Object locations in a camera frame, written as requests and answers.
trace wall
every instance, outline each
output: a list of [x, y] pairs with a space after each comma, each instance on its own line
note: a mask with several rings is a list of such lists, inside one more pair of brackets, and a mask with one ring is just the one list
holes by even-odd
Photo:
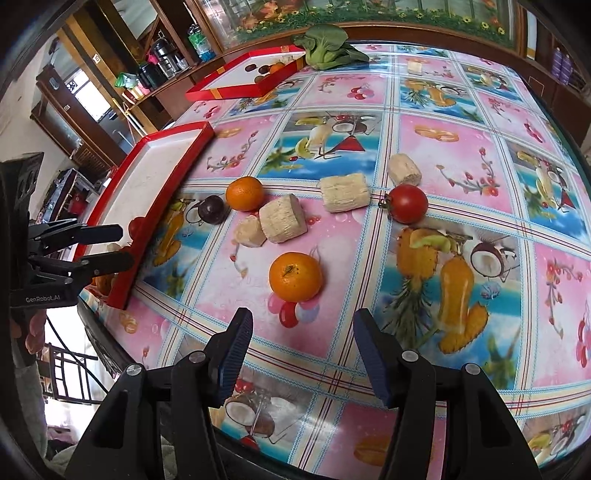
[[41, 209], [56, 173], [74, 166], [51, 138], [29, 118], [36, 90], [35, 77], [43, 67], [48, 48], [49, 43], [41, 48], [22, 75], [10, 85], [0, 102], [0, 161], [10, 160], [23, 153], [45, 153], [37, 188], [29, 206], [32, 217], [36, 217]]

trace shelf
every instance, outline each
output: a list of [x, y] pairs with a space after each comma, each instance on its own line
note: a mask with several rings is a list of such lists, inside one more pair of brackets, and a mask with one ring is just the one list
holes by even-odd
[[129, 107], [129, 110], [134, 109], [135, 107], [140, 105], [144, 100], [151, 98], [155, 95], [158, 95], [159, 93], [166, 90], [170, 86], [193, 75], [194, 73], [199, 72], [199, 75], [202, 75], [203, 77], [205, 77], [205, 75], [208, 75], [211, 72], [213, 72], [214, 70], [217, 70], [219, 67], [223, 66], [225, 63], [226, 62], [224, 61], [223, 57], [216, 57], [214, 59], [206, 61], [205, 63], [193, 65], [192, 67], [189, 67], [188, 69], [185, 69], [182, 72], [180, 72], [176, 77], [173, 77], [170, 80], [167, 80], [162, 85], [160, 85], [158, 88], [152, 90], [148, 95], [143, 96], [141, 99], [139, 99], [137, 102], [135, 102], [131, 107]]

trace plastic bottle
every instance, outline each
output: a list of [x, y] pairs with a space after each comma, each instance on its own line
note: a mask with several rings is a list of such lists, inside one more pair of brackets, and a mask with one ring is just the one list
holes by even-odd
[[188, 34], [189, 42], [191, 42], [193, 48], [197, 51], [197, 55], [199, 55], [199, 58], [202, 61], [211, 60], [216, 56], [207, 38], [203, 35], [201, 28], [199, 28], [197, 24], [191, 25]]

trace window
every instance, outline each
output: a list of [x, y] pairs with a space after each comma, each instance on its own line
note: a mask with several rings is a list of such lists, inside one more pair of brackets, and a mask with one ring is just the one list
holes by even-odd
[[82, 70], [78, 70], [66, 85], [96, 121], [100, 120], [111, 108], [109, 102], [105, 100]]

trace banana piece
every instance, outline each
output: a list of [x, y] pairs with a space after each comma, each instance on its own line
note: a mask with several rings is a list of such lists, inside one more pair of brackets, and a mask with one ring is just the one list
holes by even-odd
[[320, 179], [320, 192], [324, 208], [330, 213], [369, 205], [369, 188], [362, 173]]
[[406, 153], [397, 153], [388, 160], [388, 176], [396, 186], [401, 183], [415, 185], [421, 183], [423, 174]]
[[308, 231], [304, 210], [293, 194], [284, 195], [259, 210], [262, 231], [273, 244], [280, 244]]
[[234, 230], [234, 240], [245, 247], [260, 247], [267, 237], [262, 231], [261, 222], [254, 215], [242, 219]]

